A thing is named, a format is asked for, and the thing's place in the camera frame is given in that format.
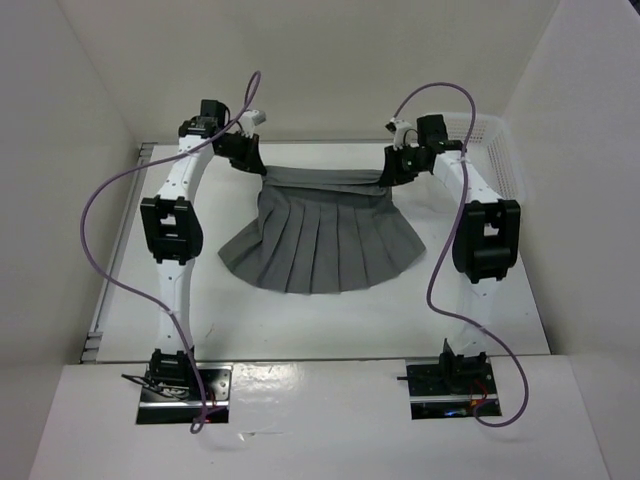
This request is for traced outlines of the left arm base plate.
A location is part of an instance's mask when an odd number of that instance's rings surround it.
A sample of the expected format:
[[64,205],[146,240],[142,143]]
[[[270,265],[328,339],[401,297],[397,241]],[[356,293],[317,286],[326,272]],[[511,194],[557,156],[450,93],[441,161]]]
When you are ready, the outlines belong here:
[[[206,424],[226,424],[230,413],[232,367],[205,365],[199,368],[207,407]],[[121,377],[140,388],[136,423],[138,425],[191,424],[199,416],[202,396],[196,381],[154,380],[144,375]]]

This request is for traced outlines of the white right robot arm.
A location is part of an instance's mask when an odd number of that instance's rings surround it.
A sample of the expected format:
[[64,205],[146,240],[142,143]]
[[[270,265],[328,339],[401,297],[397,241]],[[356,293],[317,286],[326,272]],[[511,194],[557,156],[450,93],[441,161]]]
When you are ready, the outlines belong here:
[[[426,292],[426,303],[434,313],[464,323],[469,339],[462,348],[443,344],[438,381],[450,393],[459,393],[480,382],[487,354],[480,341],[494,340],[509,347],[487,329],[489,315],[500,283],[518,258],[521,206],[499,195],[467,159],[467,141],[449,138],[441,114],[426,115],[417,124],[394,116],[386,124],[393,143],[385,148],[380,184],[400,186],[421,173],[429,173],[458,202],[454,223],[439,254]],[[460,305],[454,312],[434,303],[434,289],[446,256],[461,275]]]

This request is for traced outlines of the grey skirt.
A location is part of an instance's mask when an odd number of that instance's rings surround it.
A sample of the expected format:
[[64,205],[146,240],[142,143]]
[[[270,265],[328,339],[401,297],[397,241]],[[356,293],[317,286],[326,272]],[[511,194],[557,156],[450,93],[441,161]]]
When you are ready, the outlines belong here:
[[260,289],[337,294],[392,280],[426,251],[374,169],[270,166],[257,216],[218,256]]

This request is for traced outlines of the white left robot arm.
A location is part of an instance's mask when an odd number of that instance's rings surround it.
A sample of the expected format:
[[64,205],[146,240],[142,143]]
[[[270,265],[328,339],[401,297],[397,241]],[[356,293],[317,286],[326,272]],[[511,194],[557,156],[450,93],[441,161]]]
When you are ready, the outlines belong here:
[[190,332],[190,285],[195,260],[204,245],[204,232],[194,200],[205,169],[216,156],[248,173],[264,174],[256,127],[266,121],[260,110],[246,110],[238,129],[227,130],[230,119],[225,104],[201,102],[200,114],[183,122],[178,130],[178,159],[158,193],[141,201],[140,212],[147,248],[159,275],[161,322],[147,377],[180,400],[198,390],[199,375],[191,366],[194,354]]

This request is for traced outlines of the white plastic mesh basket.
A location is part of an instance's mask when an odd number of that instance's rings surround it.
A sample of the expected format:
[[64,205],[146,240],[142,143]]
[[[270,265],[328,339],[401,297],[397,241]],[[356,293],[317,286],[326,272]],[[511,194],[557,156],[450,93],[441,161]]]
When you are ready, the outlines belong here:
[[510,131],[499,117],[477,114],[467,158],[489,186],[505,199],[526,202],[522,165]]

